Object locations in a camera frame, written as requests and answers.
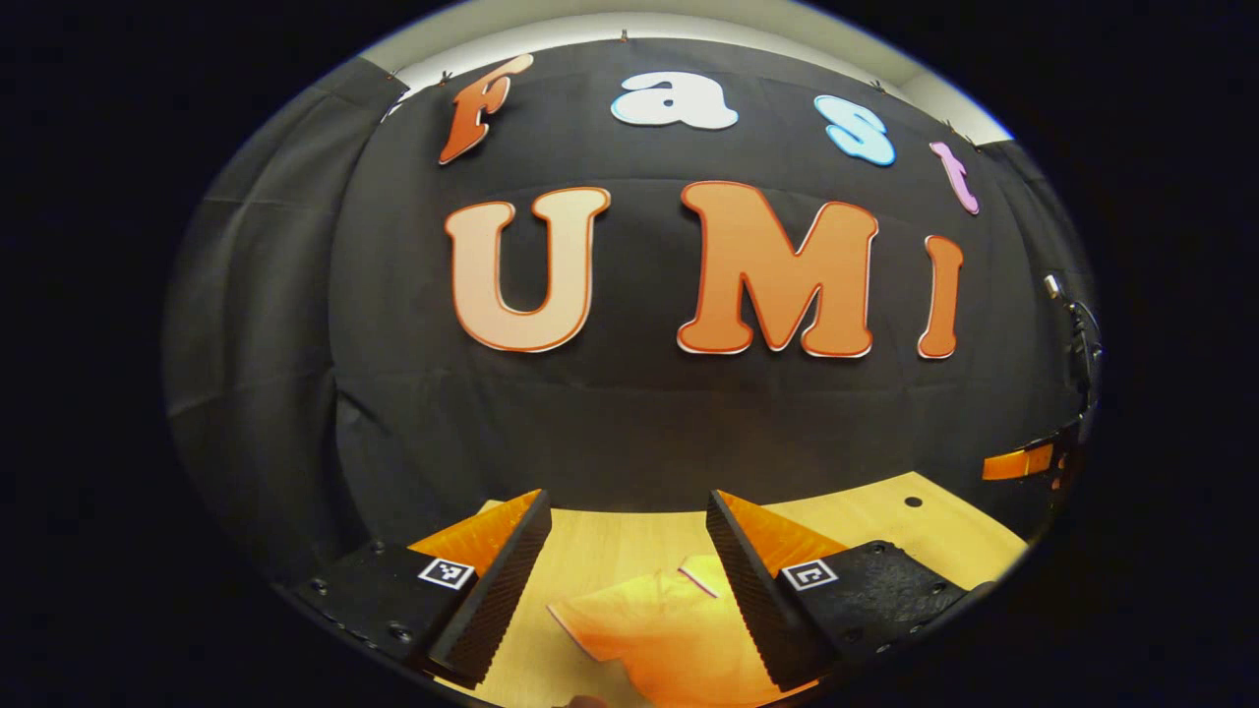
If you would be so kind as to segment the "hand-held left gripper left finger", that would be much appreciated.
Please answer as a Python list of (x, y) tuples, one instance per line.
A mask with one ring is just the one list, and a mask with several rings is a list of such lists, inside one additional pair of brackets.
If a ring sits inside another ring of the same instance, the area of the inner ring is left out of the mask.
[(410, 544), (373, 540), (287, 591), (407, 671), (476, 688), (550, 532), (550, 498), (531, 490)]

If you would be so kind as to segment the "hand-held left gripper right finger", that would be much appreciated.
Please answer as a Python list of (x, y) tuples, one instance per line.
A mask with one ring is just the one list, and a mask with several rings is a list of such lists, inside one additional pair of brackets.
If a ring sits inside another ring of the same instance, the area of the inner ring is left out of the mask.
[(849, 547), (714, 490), (706, 529), (773, 684), (842, 682), (889, 663), (992, 591), (966, 590), (890, 540)]

